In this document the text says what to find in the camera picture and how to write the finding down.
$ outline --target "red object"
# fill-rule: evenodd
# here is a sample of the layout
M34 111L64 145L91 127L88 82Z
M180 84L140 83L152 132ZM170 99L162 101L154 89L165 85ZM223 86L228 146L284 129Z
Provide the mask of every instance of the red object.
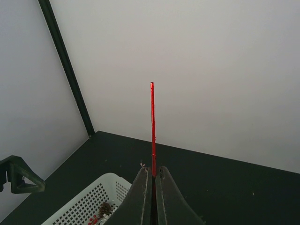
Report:
M88 225L95 225L98 222L98 218L96 215L93 215L94 219L90 219L91 223L88 223Z
M155 152L155 118L154 118L154 83L150 83L151 89L151 121L152 121L152 176L156 177L156 152Z

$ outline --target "gray wall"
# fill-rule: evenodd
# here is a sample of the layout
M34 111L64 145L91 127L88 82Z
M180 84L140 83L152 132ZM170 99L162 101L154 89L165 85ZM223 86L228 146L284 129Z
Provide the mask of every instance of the gray wall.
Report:
M298 0L51 3L95 129L300 173Z
M21 156L46 179L87 138L38 1L1 0L0 160ZM27 196L7 183L0 221Z

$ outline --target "green bracket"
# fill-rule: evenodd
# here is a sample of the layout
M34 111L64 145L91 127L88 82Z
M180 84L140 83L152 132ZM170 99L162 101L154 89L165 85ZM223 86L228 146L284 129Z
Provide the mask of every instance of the green bracket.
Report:
M34 184L25 183L24 178ZM46 187L45 181L37 176L19 156L9 156L0 161L0 192L3 191L3 185L7 181L11 183L11 192L14 194L43 192Z

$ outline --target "dark green floor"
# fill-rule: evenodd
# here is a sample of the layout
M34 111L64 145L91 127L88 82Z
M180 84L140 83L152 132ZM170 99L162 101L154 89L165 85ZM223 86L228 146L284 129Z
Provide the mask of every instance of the dark green floor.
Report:
M132 183L141 160L150 166L150 142L97 132L1 225L40 225L104 173ZM300 174L160 144L157 164L207 225L300 224Z

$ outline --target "pine cone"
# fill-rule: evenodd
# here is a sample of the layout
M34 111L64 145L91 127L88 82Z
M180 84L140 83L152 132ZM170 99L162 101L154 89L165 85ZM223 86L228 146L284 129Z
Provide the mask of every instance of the pine cone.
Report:
M104 217L104 214L111 214L112 213L112 208L111 206L106 203L106 202L103 202L101 205L100 205L100 209L99 209L99 218L103 218Z

